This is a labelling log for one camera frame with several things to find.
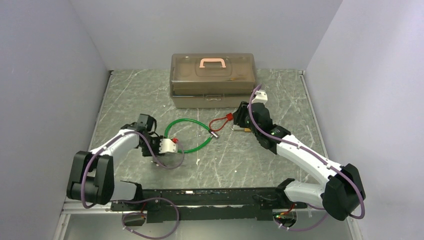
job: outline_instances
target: green hose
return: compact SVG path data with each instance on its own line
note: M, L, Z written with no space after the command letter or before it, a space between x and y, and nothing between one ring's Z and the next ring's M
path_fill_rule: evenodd
M177 123L180 123L180 122L192 122L192 123L195 123L195 124L198 124L198 125L200 125L200 126L202 126L202 127L204 127L208 132L210 131L209 130L209 127L208 126L206 126L205 124L203 124L202 122L200 122L200 121L197 121L197 120L194 120L194 119L191 119L191 118L181 118L181 119L177 119L177 120L175 120L175 121L173 121L173 122L171 122L167 127L166 127L166 129L165 129L165 133L163 134L164 136L165 136L165 138L168 138L168 133L169 133L169 131L170 131L170 129L172 128L172 126L174 125L174 124L177 124ZM203 148L204 146L206 146L210 141L212 140L212 136L211 137L208 137L202 144L200 144L199 146L197 146L197 147L195 147L195 148L192 148L192 149L188 149L188 150L184 150L184 153L185 154L189 154L189 153L194 153L194 152L196 152L196 151L199 151L201 148Z

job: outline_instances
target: metal frame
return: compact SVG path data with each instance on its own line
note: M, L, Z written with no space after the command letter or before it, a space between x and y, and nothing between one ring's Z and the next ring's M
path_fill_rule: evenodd
M306 85L306 82L305 82L305 77L304 77L305 71L300 70L300 71L298 71L298 74L299 74L300 80L302 82L303 88L305 90L307 101L308 101L309 106L311 108L312 117L313 117L314 122L315 122L315 126L316 126L316 129L317 129L317 132L318 132L318 137L319 137L319 140L321 142L321 146L322 146L322 149L323 149L323 152L324 152L324 156L328 159L327 149L326 149L326 146L324 144L323 136L321 134L321 130L320 130L320 127L319 127L319 124L318 124L318 121L317 121L317 117L315 115L315 111L314 111L314 108L313 108L313 105L312 105L312 102L311 102L311 98L310 98L310 95L309 95L309 92L308 92L308 88L307 88L307 85ZM95 136L95 133L96 133L96 130L97 130L97 127L98 127L98 123L99 123L99 119L100 119L100 113L102 112L102 109L104 107L105 98L107 96L107 92L108 92L108 89L109 89L110 84L111 84L112 76L113 76L113 71L110 71L109 80L107 82L105 94L103 96L103 100L101 102L101 106L100 106L100 109L99 109L98 114L97 114L96 123L95 123L95 126L94 126L93 134L92 134L92 137L91 137L91 140L90 140L90 145L89 145L88 149L91 149L93 141L94 141L94 136ZM68 227L68 224L69 224L69 220L70 220L72 214L75 214L75 215L77 215L77 214L125 214L125 213L132 212L132 211L112 211L111 206L112 206L112 204L108 203L106 205L96 205L93 208L85 209L81 205L80 201L75 201L75 200L72 200L72 199L69 199L69 198L66 197L64 204L63 204L62 212L60 214L59 221L58 221L58 224L57 224L54 236L53 236L53 240L63 240L64 239L66 231L67 231L67 227ZM273 209L272 210L272 212L281 212L281 211L284 211L284 209ZM310 209L308 207L308 208L297 209L297 211L302 211L302 212L308 211L310 213L311 211L316 211L316 210ZM347 224L349 226L352 239L362 240L363 237L362 237L359 225L358 225L358 221L356 219L351 218L351 217L348 217L346 219L346 221L347 221Z

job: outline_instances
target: toolbox handle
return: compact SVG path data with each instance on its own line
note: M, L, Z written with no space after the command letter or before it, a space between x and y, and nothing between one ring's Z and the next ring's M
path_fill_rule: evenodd
M209 63L221 62L223 69L225 69L227 67L225 65L224 59L222 59L222 58L203 58L202 60L200 60L199 68L204 69L205 68L205 62L209 62Z

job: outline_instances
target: table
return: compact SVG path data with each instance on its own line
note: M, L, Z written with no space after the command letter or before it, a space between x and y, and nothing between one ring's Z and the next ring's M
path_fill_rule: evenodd
M169 97L169 70L115 70L105 93L94 138L95 148L113 137L121 126L149 114L157 120L163 135L169 123L192 118L206 125L236 108L181 109ZM266 107L274 123L292 132L301 142L323 155L316 124L305 88L295 69L258 69L257 81L267 92ZM203 149L186 154L177 169L167 170L143 157L140 149L131 150L115 161L115 179L137 182L145 189L275 187L286 178L316 183L299 166L262 148L252 133L232 131L228 124ZM178 123L170 137L185 149L201 144L210 134L194 123ZM165 164L180 160L181 154L161 157Z

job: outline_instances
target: toolbox lid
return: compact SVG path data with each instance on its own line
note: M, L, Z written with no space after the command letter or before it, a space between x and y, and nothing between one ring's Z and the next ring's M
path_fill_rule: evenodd
M251 53L172 55L170 86L174 95L249 94L255 87Z

